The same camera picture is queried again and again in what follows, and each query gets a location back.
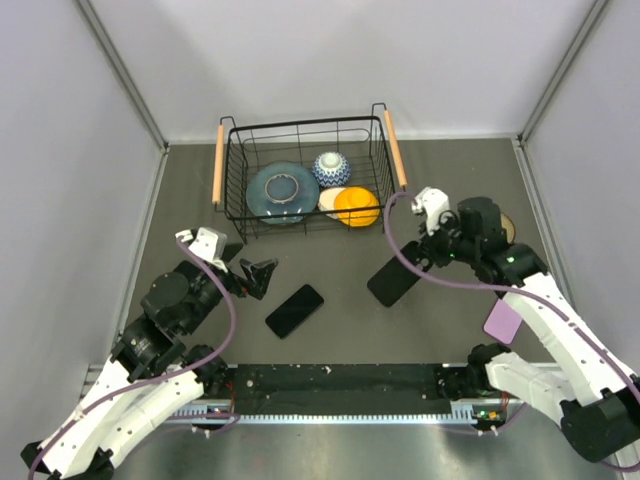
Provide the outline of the black smartphone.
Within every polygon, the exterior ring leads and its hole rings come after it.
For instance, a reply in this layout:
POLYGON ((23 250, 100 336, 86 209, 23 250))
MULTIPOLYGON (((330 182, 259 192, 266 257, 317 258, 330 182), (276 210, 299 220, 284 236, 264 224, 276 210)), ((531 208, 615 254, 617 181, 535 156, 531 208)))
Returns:
POLYGON ((279 339, 287 338, 324 304, 309 284, 301 286, 266 317, 265 324, 279 339))

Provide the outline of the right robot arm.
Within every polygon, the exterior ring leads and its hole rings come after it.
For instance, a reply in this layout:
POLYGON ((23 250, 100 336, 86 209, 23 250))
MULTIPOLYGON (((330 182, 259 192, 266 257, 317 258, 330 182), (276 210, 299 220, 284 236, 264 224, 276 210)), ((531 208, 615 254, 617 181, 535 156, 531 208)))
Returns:
POLYGON ((546 263, 509 239, 500 207, 488 197, 451 207, 426 187, 411 199, 421 217, 418 249, 437 267, 468 265, 468 290, 495 292, 530 328, 558 370, 542 370, 507 346, 481 345, 468 357, 466 380, 476 394, 506 392, 543 414, 583 459, 603 462, 639 440, 639 377, 595 336, 564 298, 546 263))

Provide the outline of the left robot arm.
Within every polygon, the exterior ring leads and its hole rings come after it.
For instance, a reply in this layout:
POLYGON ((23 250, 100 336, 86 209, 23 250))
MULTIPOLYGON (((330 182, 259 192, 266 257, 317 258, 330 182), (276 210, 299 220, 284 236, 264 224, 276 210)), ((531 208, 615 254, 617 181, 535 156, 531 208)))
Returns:
POLYGON ((226 387, 217 347, 186 348, 209 314, 225 303, 237 325, 234 298, 262 299, 278 262, 241 260, 236 274, 217 239, 177 237, 187 260, 159 275, 143 297, 142 315, 123 331, 95 383, 49 437, 27 444, 21 457, 28 474, 50 479, 110 479, 129 453, 182 406, 226 387))

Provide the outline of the black phone case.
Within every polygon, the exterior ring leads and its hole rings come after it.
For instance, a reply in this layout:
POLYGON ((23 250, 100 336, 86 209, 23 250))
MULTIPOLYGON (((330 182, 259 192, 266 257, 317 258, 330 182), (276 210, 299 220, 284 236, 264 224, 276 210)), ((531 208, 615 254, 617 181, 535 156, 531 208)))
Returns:
POLYGON ((418 275, 409 271, 394 256, 368 280, 366 286, 382 306, 389 308, 419 280, 418 275))

